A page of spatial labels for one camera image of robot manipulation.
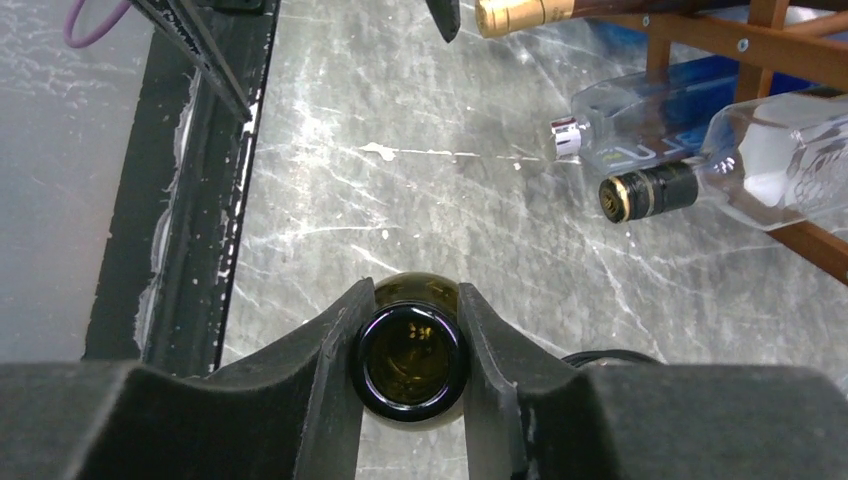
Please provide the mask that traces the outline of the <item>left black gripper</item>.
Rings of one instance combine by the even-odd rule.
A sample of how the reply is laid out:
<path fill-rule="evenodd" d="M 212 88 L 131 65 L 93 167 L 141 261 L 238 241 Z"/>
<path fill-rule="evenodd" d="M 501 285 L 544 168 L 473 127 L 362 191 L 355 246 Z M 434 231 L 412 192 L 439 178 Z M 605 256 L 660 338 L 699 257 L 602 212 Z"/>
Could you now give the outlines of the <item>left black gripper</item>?
<path fill-rule="evenodd" d="M 132 1 L 168 38 L 241 123 L 256 115 L 251 89 L 265 28 L 263 1 Z"/>

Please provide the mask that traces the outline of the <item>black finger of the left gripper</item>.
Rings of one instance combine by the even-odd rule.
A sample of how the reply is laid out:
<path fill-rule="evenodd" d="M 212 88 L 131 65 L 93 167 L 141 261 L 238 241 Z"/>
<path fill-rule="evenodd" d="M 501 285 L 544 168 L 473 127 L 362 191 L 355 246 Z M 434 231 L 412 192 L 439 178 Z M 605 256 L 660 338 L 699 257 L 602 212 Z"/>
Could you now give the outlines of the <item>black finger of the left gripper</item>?
<path fill-rule="evenodd" d="M 459 0 L 426 0 L 427 8 L 446 43 L 451 43 L 461 28 Z"/>

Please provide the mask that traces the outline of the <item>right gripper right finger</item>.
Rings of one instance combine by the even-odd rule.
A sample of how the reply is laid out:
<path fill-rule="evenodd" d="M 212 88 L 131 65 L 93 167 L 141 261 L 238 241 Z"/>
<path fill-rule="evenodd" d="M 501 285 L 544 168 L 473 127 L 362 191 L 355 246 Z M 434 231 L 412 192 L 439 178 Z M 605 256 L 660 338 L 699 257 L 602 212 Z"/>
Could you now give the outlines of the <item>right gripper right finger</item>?
<path fill-rule="evenodd" d="M 575 369 L 459 288 L 473 479 L 843 479 L 847 401 L 812 369 Z"/>

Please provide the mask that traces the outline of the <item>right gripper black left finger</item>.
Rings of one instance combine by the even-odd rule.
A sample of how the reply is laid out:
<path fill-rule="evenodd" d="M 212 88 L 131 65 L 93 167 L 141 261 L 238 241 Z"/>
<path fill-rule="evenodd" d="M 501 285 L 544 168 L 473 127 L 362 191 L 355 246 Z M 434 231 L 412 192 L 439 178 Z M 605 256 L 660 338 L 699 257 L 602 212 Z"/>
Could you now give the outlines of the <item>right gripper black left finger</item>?
<path fill-rule="evenodd" d="M 348 374 L 371 279 L 206 377 L 134 361 L 5 364 L 5 479 L 351 479 L 363 406 Z"/>

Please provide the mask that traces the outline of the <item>olive green bottle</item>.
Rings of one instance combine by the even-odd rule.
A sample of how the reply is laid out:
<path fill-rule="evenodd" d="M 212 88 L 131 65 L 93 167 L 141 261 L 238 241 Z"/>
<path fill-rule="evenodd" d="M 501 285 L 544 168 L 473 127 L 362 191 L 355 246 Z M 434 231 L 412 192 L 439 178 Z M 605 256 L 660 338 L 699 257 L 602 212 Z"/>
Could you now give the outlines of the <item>olive green bottle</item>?
<path fill-rule="evenodd" d="M 458 321 L 459 285 L 405 272 L 375 285 L 375 309 L 357 333 L 349 374 L 364 408 L 395 429 L 424 431 L 463 416 L 470 350 Z"/>

